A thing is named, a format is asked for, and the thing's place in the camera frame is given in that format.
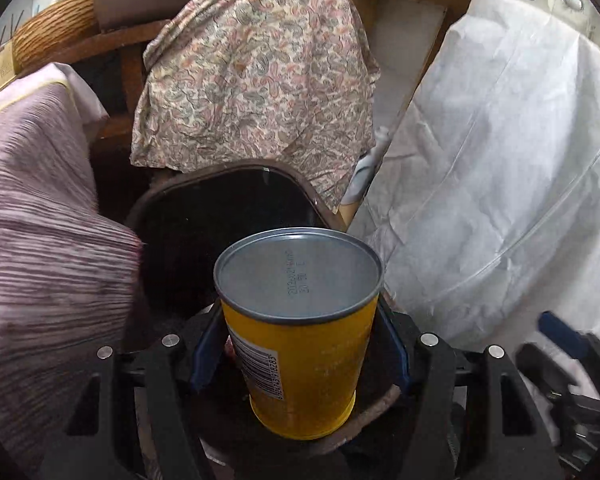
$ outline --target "white fabric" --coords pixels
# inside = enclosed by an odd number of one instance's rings
[[[544,310],[600,336],[600,49],[526,2],[472,0],[349,232],[453,345],[551,349]]]
[[[37,72],[10,83],[0,91],[0,110],[51,82],[63,84],[69,89],[78,111],[87,140],[95,140],[96,134],[109,118],[98,96],[77,72],[67,64],[49,63]]]

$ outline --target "pink fabric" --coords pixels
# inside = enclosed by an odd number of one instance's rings
[[[135,165],[273,158],[335,208],[372,146],[379,69],[350,0],[191,0],[144,63]]]
[[[119,341],[141,250],[97,213],[83,123],[98,107],[33,79],[0,105],[0,440],[28,474],[84,386],[75,370]]]

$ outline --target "purple striped fabric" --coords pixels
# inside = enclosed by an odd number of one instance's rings
[[[0,439],[29,474],[83,386],[74,363],[120,340],[138,273],[88,155],[64,85],[0,111]]]

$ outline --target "yellow can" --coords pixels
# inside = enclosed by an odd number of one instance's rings
[[[382,263],[317,228],[259,233],[225,250],[216,289],[260,422],[296,440],[337,430],[356,400]]]

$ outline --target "cloth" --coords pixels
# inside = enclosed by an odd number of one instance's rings
[[[422,330],[565,364],[535,330],[552,310],[600,337],[600,49],[524,1],[472,0],[349,232]]]
[[[373,145],[379,69],[350,0],[191,0],[144,64],[137,166],[273,158],[335,208]]]
[[[342,205],[353,204],[362,200],[369,183],[374,178],[376,168],[382,162],[382,157],[391,143],[391,133],[389,128],[385,126],[375,128],[374,137],[376,145],[360,157],[356,164],[349,186],[340,201]]]
[[[83,125],[104,118],[67,66],[0,92],[0,440],[32,476],[138,274],[140,241],[96,209]]]

